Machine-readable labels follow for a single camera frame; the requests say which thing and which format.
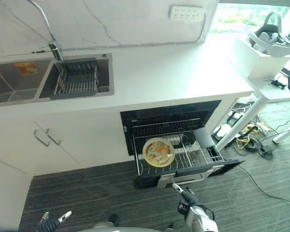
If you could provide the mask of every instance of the window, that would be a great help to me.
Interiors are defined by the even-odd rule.
[[[282,14],[283,32],[288,35],[290,32],[290,7],[233,3],[218,4],[210,33],[256,31],[264,24],[266,16],[272,11],[278,11]],[[271,17],[270,23],[276,24],[274,16]]]

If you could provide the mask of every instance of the cabinet handle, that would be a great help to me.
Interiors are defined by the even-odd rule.
[[[58,140],[58,141],[56,141],[50,134],[49,134],[49,132],[50,132],[50,129],[48,128],[47,130],[46,130],[46,135],[47,135],[47,137],[48,138],[50,138],[56,145],[60,145],[60,143],[61,143],[61,140]]]
[[[40,139],[40,138],[37,136],[37,132],[38,132],[38,130],[34,130],[34,133],[33,133],[34,138],[36,138],[36,139],[37,139],[41,144],[43,144],[44,146],[49,146],[50,141],[48,141],[47,143],[44,142],[42,139]]]
[[[190,183],[194,183],[194,182],[199,182],[199,181],[203,181],[204,180],[204,176],[202,173],[200,173],[201,179],[197,179],[197,180],[187,180],[187,181],[179,181],[177,182],[178,185],[185,185],[185,184],[190,184]]]

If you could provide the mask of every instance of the orange sticker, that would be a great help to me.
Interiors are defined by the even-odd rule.
[[[16,63],[15,66],[22,75],[39,73],[37,66],[33,62]]]

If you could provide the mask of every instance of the gray carpet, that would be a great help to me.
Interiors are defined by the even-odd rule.
[[[274,128],[285,123],[290,120],[290,102],[268,104],[259,118]],[[278,131],[285,131],[288,125]],[[232,147],[224,149],[222,155],[246,160],[242,166],[264,191],[290,200],[290,137],[280,145],[274,145],[272,139],[264,143],[275,148],[271,161],[257,153],[241,157]],[[59,232],[91,228],[106,221],[111,213],[119,215],[120,226],[163,231],[174,222],[180,231],[189,231],[176,211],[180,196],[175,190],[135,190],[134,177],[132,162],[36,176],[31,182],[19,230],[34,231],[44,212],[52,209],[56,217],[69,210],[73,212]],[[290,203],[262,194],[240,168],[189,186],[215,212],[220,232],[290,231]]]

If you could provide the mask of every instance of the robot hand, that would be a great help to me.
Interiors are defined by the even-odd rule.
[[[180,202],[177,210],[184,215],[185,222],[194,232],[218,232],[217,224],[206,214],[205,205],[200,204],[194,192],[186,188],[183,190],[179,185],[173,183],[174,189],[180,193],[185,202]]]
[[[60,218],[50,218],[49,212],[45,212],[43,217],[40,220],[37,232],[54,232],[59,228],[61,223],[66,220],[69,216],[71,216],[72,212],[69,211],[65,213]]]

